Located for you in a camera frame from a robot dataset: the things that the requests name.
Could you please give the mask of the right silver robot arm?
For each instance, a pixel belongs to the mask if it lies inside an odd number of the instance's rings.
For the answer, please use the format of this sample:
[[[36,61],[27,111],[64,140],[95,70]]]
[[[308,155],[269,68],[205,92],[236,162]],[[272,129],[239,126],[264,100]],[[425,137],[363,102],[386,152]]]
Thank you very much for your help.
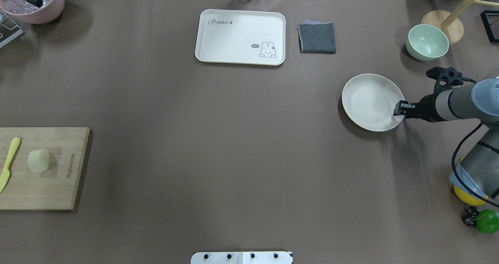
[[[415,103],[399,101],[394,116],[427,122],[475,120],[451,155],[449,182],[469,204],[498,206],[498,79],[467,86],[437,79],[431,94]]]

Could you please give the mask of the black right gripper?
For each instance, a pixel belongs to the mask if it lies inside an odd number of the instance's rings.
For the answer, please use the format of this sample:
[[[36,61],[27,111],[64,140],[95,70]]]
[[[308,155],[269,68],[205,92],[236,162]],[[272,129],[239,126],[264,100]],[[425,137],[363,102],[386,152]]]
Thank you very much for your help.
[[[417,103],[410,103],[411,108],[406,109],[407,102],[400,100],[393,112],[394,117],[405,116],[407,119],[421,119],[427,122],[438,122],[439,114],[435,109],[436,97],[426,95]]]

